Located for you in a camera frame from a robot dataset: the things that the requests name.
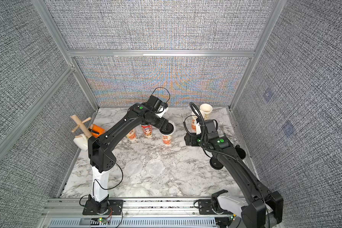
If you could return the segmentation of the red patterned paper cup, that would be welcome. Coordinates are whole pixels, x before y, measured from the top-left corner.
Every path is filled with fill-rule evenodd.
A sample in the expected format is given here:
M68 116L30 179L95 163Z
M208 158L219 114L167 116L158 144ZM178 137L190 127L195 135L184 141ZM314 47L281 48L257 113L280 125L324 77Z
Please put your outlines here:
M145 137L150 138L153 135L153 127L152 125L141 125L143 134Z

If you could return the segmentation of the yellow patterned paper cup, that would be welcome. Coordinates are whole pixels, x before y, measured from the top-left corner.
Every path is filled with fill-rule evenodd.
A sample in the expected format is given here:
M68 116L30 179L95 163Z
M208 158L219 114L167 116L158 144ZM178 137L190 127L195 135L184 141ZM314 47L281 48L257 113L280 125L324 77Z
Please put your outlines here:
M134 142L136 140L136 130L132 129L127 135L126 137L129 139L129 141Z

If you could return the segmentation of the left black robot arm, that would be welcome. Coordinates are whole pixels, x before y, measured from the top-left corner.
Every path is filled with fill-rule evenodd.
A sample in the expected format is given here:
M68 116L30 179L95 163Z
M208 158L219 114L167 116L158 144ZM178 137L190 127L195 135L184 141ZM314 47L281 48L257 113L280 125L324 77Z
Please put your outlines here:
M167 112L168 105L157 102L152 106L149 103L136 103L131 106L125 116L112 128L99 137L88 140L88 156L93 168L93 188L91 197L96 202L108 197L109 171L116 165L113 150L118 143L139 125L150 124L164 133L173 131L172 125L163 114Z

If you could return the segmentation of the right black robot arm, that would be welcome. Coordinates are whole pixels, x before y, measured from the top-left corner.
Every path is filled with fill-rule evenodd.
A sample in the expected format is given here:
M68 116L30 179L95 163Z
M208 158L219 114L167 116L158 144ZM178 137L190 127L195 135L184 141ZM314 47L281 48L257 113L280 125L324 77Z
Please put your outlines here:
M196 122L196 133L187 133L187 146L197 146L212 153L210 165L215 170L226 168L239 186L243 197L237 197L227 190L211 196L208 206L199 211L202 214L232 213L232 220L239 220L237 227L271 228L282 222L284 199L278 191L272 192L245 165L245 152L234 146L226 135L220 136L215 120Z

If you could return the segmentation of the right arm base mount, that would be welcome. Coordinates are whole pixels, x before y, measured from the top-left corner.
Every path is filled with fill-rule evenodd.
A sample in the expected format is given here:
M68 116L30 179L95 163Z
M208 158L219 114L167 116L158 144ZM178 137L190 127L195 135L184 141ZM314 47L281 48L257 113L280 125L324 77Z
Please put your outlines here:
M213 208L211 200L210 199L199 199L196 203L196 207L199 210L200 215L222 215L227 214L224 210L217 211Z

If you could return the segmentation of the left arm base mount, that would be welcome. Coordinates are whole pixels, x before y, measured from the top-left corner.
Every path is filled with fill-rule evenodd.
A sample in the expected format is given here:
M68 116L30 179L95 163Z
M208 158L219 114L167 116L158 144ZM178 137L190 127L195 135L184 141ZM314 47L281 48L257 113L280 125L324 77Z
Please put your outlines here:
M96 202L94 199L87 200L82 215L121 215L124 201L121 199L103 200Z

